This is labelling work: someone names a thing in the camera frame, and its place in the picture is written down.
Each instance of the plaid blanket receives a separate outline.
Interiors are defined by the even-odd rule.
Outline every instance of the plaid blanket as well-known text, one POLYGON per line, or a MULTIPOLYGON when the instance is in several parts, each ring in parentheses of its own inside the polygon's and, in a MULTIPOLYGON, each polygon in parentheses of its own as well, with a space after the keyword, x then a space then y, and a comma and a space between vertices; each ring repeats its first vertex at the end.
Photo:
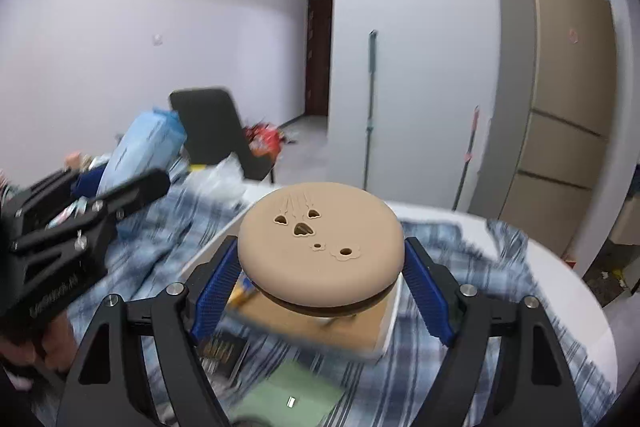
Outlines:
MULTIPOLYGON (((116 240, 110 246, 108 276, 69 308, 68 315, 78 341, 105 295, 119 293, 127 300, 156 295, 174 281, 180 268, 240 210, 240 205, 223 208, 199 198, 181 185, 172 185, 167 196, 156 201, 144 219, 137 221, 133 237, 126 241, 116 240)), ((488 231, 500 252, 499 259, 491 261, 465 241, 463 230, 457 225, 404 223, 403 226, 405 235, 417 237, 434 261, 449 267, 460 283, 472 283, 490 295, 511 301, 519 301, 525 295, 538 296, 554 324, 569 362, 583 423, 593 426, 612 405, 615 395, 600 370, 588 360, 584 347, 555 317, 533 279, 525 260, 527 237, 504 223, 488 222, 488 231)), ((230 317, 223 317, 220 328, 248 337, 250 343, 236 386, 219 395, 225 410, 230 410, 284 360, 296 360, 345 391, 325 419, 324 427, 409 425, 446 354, 446 348, 426 330, 406 285, 401 289, 398 319, 389 349, 377 363, 359 362, 343 355, 316 353, 292 346, 276 335, 252 331, 230 317)), ((170 425, 175 418, 152 340, 145 339, 143 346, 155 403, 162 419, 170 425)), ((482 418, 499 346, 499 339, 489 340, 466 425, 475 425, 482 418)), ((51 404, 48 409, 52 414, 51 404)))

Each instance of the round lid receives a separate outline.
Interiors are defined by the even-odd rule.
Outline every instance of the round lid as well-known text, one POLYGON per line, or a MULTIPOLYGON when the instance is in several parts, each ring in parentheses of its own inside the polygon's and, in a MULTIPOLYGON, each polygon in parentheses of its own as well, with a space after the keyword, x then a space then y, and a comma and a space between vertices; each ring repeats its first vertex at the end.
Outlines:
POLYGON ((268 194, 246 213, 238 257, 249 279, 277 300, 344 307, 394 284, 404 238, 393 211, 368 192, 303 183, 268 194))

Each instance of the green paper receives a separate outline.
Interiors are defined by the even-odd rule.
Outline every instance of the green paper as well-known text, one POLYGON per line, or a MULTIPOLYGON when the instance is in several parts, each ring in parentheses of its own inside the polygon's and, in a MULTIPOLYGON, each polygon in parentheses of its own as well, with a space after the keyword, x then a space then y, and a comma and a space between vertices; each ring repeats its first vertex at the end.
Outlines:
POLYGON ((273 427, 316 427, 338 403, 343 391, 294 362, 284 362, 231 410, 229 418, 266 420, 273 427), (288 407, 289 397, 296 399, 288 407))

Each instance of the cabinet door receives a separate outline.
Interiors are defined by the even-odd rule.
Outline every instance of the cabinet door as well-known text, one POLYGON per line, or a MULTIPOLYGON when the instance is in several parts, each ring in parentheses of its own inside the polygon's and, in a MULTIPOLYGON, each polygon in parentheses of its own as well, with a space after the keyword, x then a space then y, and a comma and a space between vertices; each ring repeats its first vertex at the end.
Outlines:
POLYGON ((500 220, 562 255, 587 211, 591 191, 516 174, 500 220))
POLYGON ((593 188, 606 148, 604 138, 532 113, 518 169, 593 188))
POLYGON ((616 43, 608 0, 536 0, 533 108, 609 136, 616 43))
POLYGON ((500 0, 500 69, 494 114, 468 212, 496 219, 522 152, 534 83, 534 0, 500 0))

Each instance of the brown door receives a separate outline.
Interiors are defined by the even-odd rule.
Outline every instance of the brown door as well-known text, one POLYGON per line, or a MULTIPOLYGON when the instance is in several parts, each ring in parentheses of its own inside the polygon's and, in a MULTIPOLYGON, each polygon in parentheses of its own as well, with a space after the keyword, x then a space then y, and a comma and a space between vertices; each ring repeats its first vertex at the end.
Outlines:
POLYGON ((329 116, 333 6, 334 0, 309 0, 308 3, 305 114, 329 116))

